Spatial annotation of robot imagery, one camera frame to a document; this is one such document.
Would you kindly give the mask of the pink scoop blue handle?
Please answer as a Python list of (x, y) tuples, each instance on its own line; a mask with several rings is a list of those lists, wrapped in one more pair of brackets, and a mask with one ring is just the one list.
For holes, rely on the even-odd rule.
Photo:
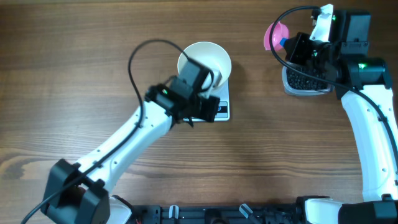
[(266, 50), (271, 49), (270, 37), (272, 37), (272, 45), (275, 51), (284, 48), (284, 42), (289, 39), (289, 30), (285, 24), (278, 22), (271, 34), (271, 29), (274, 24), (271, 24), (264, 35), (264, 48)]

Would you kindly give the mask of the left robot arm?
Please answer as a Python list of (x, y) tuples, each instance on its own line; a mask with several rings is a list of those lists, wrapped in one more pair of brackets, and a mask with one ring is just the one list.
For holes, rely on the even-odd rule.
[(214, 95), (231, 63), (213, 59), (178, 62), (178, 75), (151, 86), (138, 109), (108, 140), (74, 163), (60, 159), (50, 170), (40, 211), (55, 223), (128, 223), (130, 206), (111, 195), (126, 169), (181, 121), (213, 122)]

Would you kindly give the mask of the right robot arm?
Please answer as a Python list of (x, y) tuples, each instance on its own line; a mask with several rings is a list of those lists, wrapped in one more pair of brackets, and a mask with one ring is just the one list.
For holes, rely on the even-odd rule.
[(351, 123), (363, 176), (363, 201), (298, 198), (304, 223), (397, 222), (397, 125), (392, 79), (386, 62), (368, 57), (370, 13), (312, 7), (313, 31), (289, 37), (288, 28), (269, 28), (271, 50), (284, 49), (285, 69), (335, 88)]

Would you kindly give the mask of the white digital kitchen scale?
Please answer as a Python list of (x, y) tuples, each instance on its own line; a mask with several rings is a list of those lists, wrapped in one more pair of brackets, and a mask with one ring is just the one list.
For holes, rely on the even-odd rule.
[(202, 96), (214, 96), (220, 99), (218, 111), (214, 122), (228, 121), (230, 119), (229, 83), (225, 81), (220, 86), (211, 87)]

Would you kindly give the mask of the white bowl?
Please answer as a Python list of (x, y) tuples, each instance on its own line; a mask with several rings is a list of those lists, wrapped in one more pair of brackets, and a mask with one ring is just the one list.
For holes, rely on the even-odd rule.
[(219, 70), (222, 79), (218, 86), (228, 81), (232, 70), (231, 58), (227, 51), (220, 45), (212, 42), (196, 42), (185, 48), (184, 52), (191, 59), (194, 59), (211, 70)]

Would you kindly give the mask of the black beans in container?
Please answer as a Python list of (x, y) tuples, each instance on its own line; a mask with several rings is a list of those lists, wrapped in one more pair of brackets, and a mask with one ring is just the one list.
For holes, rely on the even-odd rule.
[(287, 83), (296, 90), (325, 90), (328, 84), (303, 76), (289, 68), (286, 69)]

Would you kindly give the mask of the clear plastic container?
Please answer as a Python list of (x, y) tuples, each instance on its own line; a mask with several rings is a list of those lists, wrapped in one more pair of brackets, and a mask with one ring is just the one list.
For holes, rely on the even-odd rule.
[(315, 96), (331, 93), (334, 86), (303, 76), (286, 66), (282, 67), (284, 91), (292, 96)]

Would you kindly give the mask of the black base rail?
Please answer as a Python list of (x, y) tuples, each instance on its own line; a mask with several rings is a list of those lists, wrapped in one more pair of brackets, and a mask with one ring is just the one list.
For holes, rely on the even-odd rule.
[(179, 223), (338, 223), (338, 212), (306, 215), (304, 207), (297, 204), (268, 204), (232, 207), (179, 207), (171, 205), (140, 205), (132, 207), (127, 221), (135, 224)]

